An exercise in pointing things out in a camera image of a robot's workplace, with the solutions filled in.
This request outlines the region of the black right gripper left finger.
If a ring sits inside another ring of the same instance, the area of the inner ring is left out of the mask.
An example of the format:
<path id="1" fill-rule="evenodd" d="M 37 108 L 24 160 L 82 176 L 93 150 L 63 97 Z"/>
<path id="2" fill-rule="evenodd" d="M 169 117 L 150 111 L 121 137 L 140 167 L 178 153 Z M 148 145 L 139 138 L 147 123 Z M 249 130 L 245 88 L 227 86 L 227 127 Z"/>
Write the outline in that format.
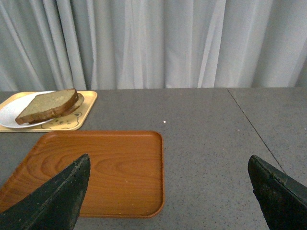
<path id="1" fill-rule="evenodd" d="M 90 177 L 84 154 L 0 215 L 2 230 L 71 230 L 75 227 Z"/>

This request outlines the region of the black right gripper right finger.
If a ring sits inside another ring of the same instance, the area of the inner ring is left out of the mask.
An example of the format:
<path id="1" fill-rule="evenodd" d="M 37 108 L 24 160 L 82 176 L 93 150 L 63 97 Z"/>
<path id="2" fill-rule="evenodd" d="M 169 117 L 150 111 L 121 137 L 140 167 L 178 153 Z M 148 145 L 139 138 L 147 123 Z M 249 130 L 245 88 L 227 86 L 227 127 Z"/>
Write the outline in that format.
<path id="1" fill-rule="evenodd" d="M 248 174 L 253 193 L 271 230 L 307 228 L 307 187 L 252 155 Z"/>

